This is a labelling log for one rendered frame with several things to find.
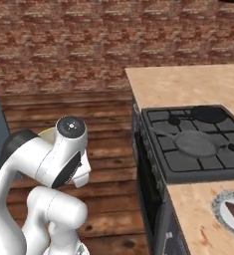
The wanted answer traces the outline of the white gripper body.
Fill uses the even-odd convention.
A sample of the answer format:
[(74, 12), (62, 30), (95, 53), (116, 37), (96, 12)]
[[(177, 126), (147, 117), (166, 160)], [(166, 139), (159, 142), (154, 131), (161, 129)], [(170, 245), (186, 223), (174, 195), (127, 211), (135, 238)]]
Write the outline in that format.
[(72, 183), (76, 188), (80, 188), (89, 182), (91, 166), (88, 160), (87, 153), (84, 152), (81, 157), (81, 165), (77, 168), (76, 173), (72, 178)]

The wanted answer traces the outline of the grey frying pan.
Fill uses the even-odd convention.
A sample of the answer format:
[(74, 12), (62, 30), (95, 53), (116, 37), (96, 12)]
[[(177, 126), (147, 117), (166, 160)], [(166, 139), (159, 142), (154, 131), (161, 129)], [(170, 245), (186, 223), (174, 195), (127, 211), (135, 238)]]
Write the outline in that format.
[(150, 130), (170, 138), (179, 151), (195, 158), (215, 156), (220, 149), (227, 147), (227, 143), (220, 144), (211, 135), (199, 130), (183, 130), (178, 134), (166, 133), (155, 127)]

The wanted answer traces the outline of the black gas hob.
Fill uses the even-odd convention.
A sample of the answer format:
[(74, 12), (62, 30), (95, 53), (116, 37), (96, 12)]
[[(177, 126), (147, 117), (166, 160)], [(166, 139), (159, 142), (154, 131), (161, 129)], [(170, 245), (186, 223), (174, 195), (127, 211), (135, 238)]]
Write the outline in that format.
[[(234, 179), (234, 116), (223, 106), (150, 108), (141, 111), (142, 136), (155, 174), (167, 183)], [(173, 141), (150, 128), (170, 134), (199, 130), (225, 144), (215, 156), (195, 158), (179, 151)]]

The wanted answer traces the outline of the black oven door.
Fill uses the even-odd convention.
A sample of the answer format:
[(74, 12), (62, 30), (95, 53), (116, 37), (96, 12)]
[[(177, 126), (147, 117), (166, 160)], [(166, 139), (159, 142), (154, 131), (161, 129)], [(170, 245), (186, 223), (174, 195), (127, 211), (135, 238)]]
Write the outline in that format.
[(137, 104), (134, 104), (132, 106), (132, 148), (136, 161), (138, 201), (149, 250), (148, 255), (154, 255), (154, 227), (156, 225), (159, 207), (165, 201), (170, 203), (171, 216), (169, 219), (168, 230), (165, 235), (166, 239), (162, 255), (191, 255), (186, 246), (184, 236), (179, 227), (165, 186), (157, 187), (156, 179), (154, 178), (145, 149), (146, 142), (141, 134), (142, 128), (141, 114)]

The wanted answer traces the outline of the white plate with grey rim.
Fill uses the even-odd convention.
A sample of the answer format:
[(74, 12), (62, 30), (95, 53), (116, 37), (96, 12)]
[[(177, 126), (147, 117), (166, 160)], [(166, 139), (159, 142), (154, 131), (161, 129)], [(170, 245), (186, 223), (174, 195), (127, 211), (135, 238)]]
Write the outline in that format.
[(234, 216), (227, 208), (227, 202), (234, 202), (234, 190), (219, 192), (211, 202), (211, 209), (216, 219), (230, 232), (234, 233)]

